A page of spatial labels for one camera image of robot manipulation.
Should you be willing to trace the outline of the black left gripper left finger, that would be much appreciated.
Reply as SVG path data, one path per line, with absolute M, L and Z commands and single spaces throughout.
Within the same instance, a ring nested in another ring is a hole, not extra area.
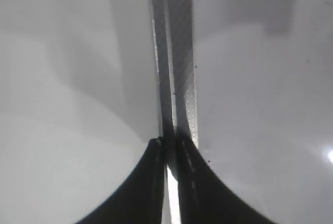
M 165 140 L 149 140 L 127 179 L 78 223 L 161 223 L 164 198 Z

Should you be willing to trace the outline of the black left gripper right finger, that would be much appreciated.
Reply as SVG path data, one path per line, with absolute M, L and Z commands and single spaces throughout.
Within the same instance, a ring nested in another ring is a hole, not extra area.
M 182 223 L 265 223 L 219 180 L 184 133 L 177 134 L 175 154 Z

